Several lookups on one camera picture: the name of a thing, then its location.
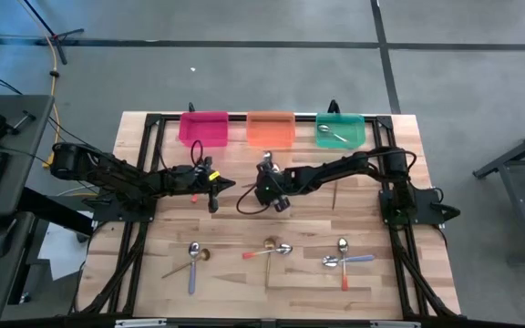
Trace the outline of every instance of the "robotic arm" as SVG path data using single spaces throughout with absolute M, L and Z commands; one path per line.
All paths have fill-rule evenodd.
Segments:
M 414 156 L 410 165 L 407 165 L 406 154 Z M 368 162 L 370 158 L 375 157 L 382 158 L 384 164 L 382 171 Z M 387 212 L 402 211 L 406 216 L 411 216 L 417 212 L 417 191 L 426 191 L 427 199 L 438 201 L 434 190 L 417 190 L 410 184 L 408 171 L 415 160 L 416 155 L 404 149 L 381 147 L 367 152 L 357 151 L 349 157 L 342 157 L 318 167 L 287 168 L 280 172 L 273 165 L 272 157 L 267 155 L 256 167 L 258 177 L 254 194 L 261 205 L 273 205 L 277 211 L 283 211 L 291 205 L 288 196 L 305 195 L 318 190 L 326 182 L 364 174 L 378 182 L 392 183 L 390 197 L 386 200 L 386 204 L 383 204 Z
M 142 207 L 149 199 L 207 193 L 208 209 L 213 213 L 218 210 L 216 196 L 235 184 L 211 168 L 211 157 L 198 159 L 194 166 L 179 165 L 148 173 L 89 145 L 57 143 L 52 150 L 54 162 L 50 171 L 53 176 L 87 181 L 113 192 L 130 210 Z

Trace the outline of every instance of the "yellow cable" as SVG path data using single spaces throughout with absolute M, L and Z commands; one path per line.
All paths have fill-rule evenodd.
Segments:
M 56 59 L 56 51 L 54 51 L 54 47 L 52 46 L 52 42 L 50 42 L 50 38 L 47 37 L 46 30 L 44 29 L 44 26 L 40 21 L 36 19 L 36 17 L 32 14 L 32 12 L 24 5 L 24 3 L 21 0 L 16 0 L 17 3 L 19 3 L 26 13 L 32 18 L 32 20 L 36 23 L 37 28 L 39 28 L 40 32 L 42 33 L 42 36 L 46 38 L 47 45 L 50 47 L 50 52 L 52 53 L 52 58 L 54 58 L 54 68 L 52 69 L 53 72 L 57 73 L 57 59 Z M 50 95 L 53 97 L 54 93 L 56 92 L 56 77 L 52 76 L 52 90 L 50 91 Z M 56 107 L 56 102 L 54 105 L 52 105 L 52 108 L 54 109 L 54 115 L 56 116 L 56 136 L 54 137 L 54 143 L 58 142 L 58 138 L 60 138 L 60 116 L 58 115 L 58 109 Z M 47 158 L 48 163 L 42 163 L 42 167 L 45 169 L 49 169 L 50 163 L 54 160 L 54 152 L 50 154 L 50 156 Z

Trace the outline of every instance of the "black tripod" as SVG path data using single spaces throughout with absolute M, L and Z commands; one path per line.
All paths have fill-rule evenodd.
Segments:
M 69 31 L 69 32 L 65 32 L 65 33 L 61 33 L 61 34 L 57 35 L 56 33 L 54 33 L 54 31 L 52 31 L 50 26 L 48 26 L 46 24 L 46 21 L 44 20 L 44 18 L 42 18 L 42 16 L 40 16 L 40 14 L 35 10 L 35 8 L 29 2 L 27 2 L 27 0 L 24 0 L 24 2 L 26 3 L 27 6 L 29 6 L 30 10 L 34 13 L 34 15 L 36 15 L 37 19 L 39 19 L 39 21 L 42 23 L 42 25 L 46 28 L 46 30 L 52 36 L 52 40 L 53 40 L 52 42 L 54 42 L 54 44 L 56 45 L 56 48 L 58 49 L 58 54 L 60 55 L 60 60 L 62 61 L 62 64 L 64 64 L 64 65 L 68 64 L 68 61 L 66 60 L 66 55 L 64 55 L 64 51 L 62 50 L 62 42 L 69 35 L 72 35 L 72 34 L 75 34 L 75 33 L 82 33 L 82 32 L 84 32 L 84 28 L 79 28 L 79 29 L 76 29 L 76 30 L 73 30 L 73 31 Z

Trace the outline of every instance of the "wooden tabletop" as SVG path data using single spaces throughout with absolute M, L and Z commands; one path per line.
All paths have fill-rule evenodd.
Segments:
M 146 112 L 123 113 L 114 154 L 130 163 L 137 162 Z M 410 171 L 419 188 L 430 187 L 427 163 L 412 115 L 392 116 L 399 147 L 418 155 Z M 178 122 L 165 129 L 162 153 L 168 167 L 190 163 L 190 149 L 178 141 Z M 152 134 L 147 166 L 152 158 Z M 366 143 L 360 150 L 374 147 L 372 129 L 366 127 Z M 297 123 L 293 149 L 275 151 L 273 160 L 281 168 L 319 165 L 341 158 L 349 151 L 319 149 L 314 141 L 314 123 Z M 400 319 L 400 301 L 392 261 L 390 239 L 382 223 L 377 193 L 380 184 L 366 176 L 338 182 L 335 210 L 332 210 L 334 183 L 323 185 L 306 196 L 290 197 L 292 207 L 282 213 L 273 209 L 244 216 L 236 211 L 236 201 L 253 183 L 261 149 L 246 142 L 245 122 L 230 122 L 226 148 L 205 149 L 213 157 L 213 167 L 236 186 L 219 197 L 220 209 L 210 214 L 207 195 L 196 204 L 191 196 L 164 198 L 158 203 L 155 220 L 149 226 L 143 256 L 136 316 L 283 318 L 283 319 Z M 257 210 L 253 194 L 241 210 Z M 115 270 L 123 223 L 108 223 L 90 243 L 77 297 L 78 308 L 88 305 Z M 273 236 L 293 245 L 287 256 L 272 256 L 269 289 L 264 288 L 266 257 L 243 260 L 245 251 L 260 251 L 263 241 Z M 341 268 L 325 268 L 325 255 L 338 255 L 336 243 L 344 237 L 349 256 L 374 254 L 370 262 L 348 263 L 350 290 L 341 291 Z M 437 295 L 453 311 L 459 312 L 447 250 L 438 231 L 416 226 L 415 238 L 421 271 Z M 212 257 L 197 264 L 194 295 L 188 295 L 189 270 L 167 279 L 161 276 L 189 260 L 188 246 L 197 241 Z M 121 302 L 125 300 L 129 276 L 124 279 Z M 414 284 L 407 278 L 413 309 L 417 310 Z

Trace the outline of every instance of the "pink bin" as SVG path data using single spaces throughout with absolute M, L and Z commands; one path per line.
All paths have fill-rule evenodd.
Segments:
M 187 147 L 195 140 L 204 147 L 228 145 L 228 112 L 183 113 L 180 118 L 180 141 Z

